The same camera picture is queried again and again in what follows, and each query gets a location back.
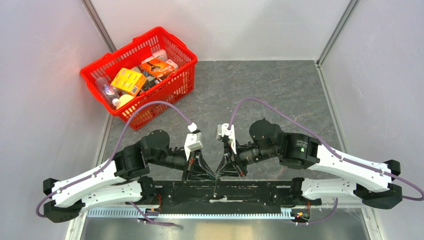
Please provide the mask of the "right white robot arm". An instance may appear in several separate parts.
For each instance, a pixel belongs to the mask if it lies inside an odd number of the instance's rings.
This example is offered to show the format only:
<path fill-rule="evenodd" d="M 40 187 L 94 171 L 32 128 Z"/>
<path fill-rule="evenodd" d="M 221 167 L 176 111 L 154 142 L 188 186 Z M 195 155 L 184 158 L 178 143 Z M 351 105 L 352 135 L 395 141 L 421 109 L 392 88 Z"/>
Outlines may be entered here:
<path fill-rule="evenodd" d="M 282 131 L 266 119 L 249 128 L 251 141 L 239 144 L 233 125 L 217 126 L 217 139 L 223 142 L 224 155 L 216 170 L 217 177 L 246 177 L 248 166 L 278 158 L 282 166 L 334 175 L 333 179 L 296 177 L 288 191 L 289 200 L 300 205 L 306 200 L 350 198 L 364 205 L 389 210 L 403 199 L 402 188 L 393 183 L 401 172 L 400 163 L 388 160 L 372 162 L 345 154 L 302 133 Z"/>

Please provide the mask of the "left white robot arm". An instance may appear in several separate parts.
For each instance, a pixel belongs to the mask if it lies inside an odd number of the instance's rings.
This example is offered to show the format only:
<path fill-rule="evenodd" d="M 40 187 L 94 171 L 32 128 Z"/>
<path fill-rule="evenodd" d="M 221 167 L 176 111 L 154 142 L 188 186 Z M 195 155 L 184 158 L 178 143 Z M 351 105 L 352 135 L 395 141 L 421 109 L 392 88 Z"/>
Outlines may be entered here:
<path fill-rule="evenodd" d="M 186 136 L 183 147 L 170 148 L 169 134 L 157 129 L 87 172 L 66 180 L 45 179 L 46 199 L 37 215 L 63 223 L 101 205 L 160 203 L 160 193 L 148 176 L 150 164 L 182 171 L 183 182 L 215 181 L 203 158 L 201 137 L 201 131 L 195 130 Z"/>

